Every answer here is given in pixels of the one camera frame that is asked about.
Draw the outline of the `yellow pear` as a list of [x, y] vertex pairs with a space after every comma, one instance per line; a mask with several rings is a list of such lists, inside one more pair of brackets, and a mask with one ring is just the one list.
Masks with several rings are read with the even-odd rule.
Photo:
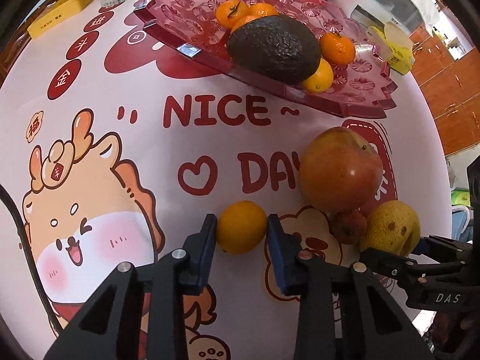
[[384, 202], [367, 218], [367, 231], [360, 238], [359, 250], [368, 248], [407, 256], [421, 238], [421, 224], [416, 211], [399, 200]]

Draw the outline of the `small red wrinkled fruit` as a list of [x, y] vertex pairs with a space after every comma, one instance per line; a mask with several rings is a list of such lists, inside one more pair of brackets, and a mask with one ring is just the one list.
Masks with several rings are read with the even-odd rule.
[[367, 219], [360, 211], [343, 211], [330, 218], [330, 233], [345, 245], [354, 245], [367, 231]]

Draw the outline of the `small yellow orange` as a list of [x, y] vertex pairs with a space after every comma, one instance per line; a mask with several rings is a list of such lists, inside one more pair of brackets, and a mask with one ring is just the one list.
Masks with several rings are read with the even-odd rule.
[[264, 239], [267, 215], [251, 201], [229, 205], [220, 215], [216, 229], [216, 242], [228, 254], [245, 254]]

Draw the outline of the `red yellow apple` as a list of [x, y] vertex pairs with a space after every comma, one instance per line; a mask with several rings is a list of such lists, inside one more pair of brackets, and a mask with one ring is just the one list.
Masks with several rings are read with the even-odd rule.
[[337, 213], [361, 208], [383, 178], [379, 154], [358, 133], [332, 127], [307, 147], [298, 171], [300, 191], [308, 204]]

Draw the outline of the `small yellow kumquat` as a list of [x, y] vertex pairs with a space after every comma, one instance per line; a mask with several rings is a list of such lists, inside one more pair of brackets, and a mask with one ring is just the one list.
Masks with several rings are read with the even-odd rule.
[[318, 94], [326, 92], [332, 86], [333, 81], [334, 72], [332, 67], [324, 58], [321, 58], [316, 71], [304, 80], [301, 86], [307, 92]]

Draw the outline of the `dark green avocado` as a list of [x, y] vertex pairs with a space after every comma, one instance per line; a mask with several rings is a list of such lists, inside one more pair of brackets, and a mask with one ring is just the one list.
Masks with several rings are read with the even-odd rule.
[[266, 16], [229, 36], [226, 49], [238, 66], [287, 85], [298, 85], [318, 68], [320, 43], [302, 22]]

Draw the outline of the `pink glass fruit plate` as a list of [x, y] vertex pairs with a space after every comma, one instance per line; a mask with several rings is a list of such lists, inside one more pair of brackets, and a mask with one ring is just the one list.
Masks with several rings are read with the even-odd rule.
[[[395, 107], [390, 68], [365, 30], [326, 0], [142, 0], [145, 31], [188, 59], [287, 101], [339, 117], [380, 119]], [[302, 82], [327, 56], [320, 38], [344, 36], [350, 63], [333, 63], [332, 85]]]

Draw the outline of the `medium orange tangerine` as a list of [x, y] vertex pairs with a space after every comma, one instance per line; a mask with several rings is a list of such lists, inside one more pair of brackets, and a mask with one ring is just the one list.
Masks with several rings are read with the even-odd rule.
[[218, 24], [230, 30], [241, 18], [248, 16], [250, 8], [241, 0], [228, 0], [216, 8], [215, 16]]

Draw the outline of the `large orange tangerine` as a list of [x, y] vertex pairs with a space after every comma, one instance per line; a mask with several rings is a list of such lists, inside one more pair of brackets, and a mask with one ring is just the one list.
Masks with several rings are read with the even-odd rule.
[[249, 14], [257, 17], [276, 16], [278, 10], [267, 2], [257, 2], [250, 6]]

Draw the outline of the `green package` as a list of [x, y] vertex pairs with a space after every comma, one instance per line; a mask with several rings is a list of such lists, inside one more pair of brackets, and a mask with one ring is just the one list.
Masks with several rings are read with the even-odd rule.
[[451, 204], [453, 206], [470, 206], [470, 192], [466, 189], [451, 191]]

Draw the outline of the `wooden cabinet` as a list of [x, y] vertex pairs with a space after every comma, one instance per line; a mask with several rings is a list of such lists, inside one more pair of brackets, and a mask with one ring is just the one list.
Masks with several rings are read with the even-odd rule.
[[445, 155], [479, 143], [479, 51], [455, 60], [436, 35], [419, 26], [411, 35], [418, 83]]

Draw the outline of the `yellow tissue box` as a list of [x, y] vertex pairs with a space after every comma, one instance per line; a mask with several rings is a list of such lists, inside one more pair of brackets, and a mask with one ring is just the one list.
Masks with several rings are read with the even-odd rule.
[[370, 26], [367, 35], [378, 46], [380, 56], [393, 70], [404, 76], [412, 70], [415, 63], [413, 41], [395, 23], [386, 22], [383, 29]]

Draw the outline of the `flat yellow box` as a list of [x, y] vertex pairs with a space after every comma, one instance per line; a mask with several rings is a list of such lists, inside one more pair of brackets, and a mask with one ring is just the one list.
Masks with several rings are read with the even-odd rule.
[[58, 0], [41, 13], [28, 27], [30, 38], [39, 38], [57, 24], [83, 11], [94, 0]]

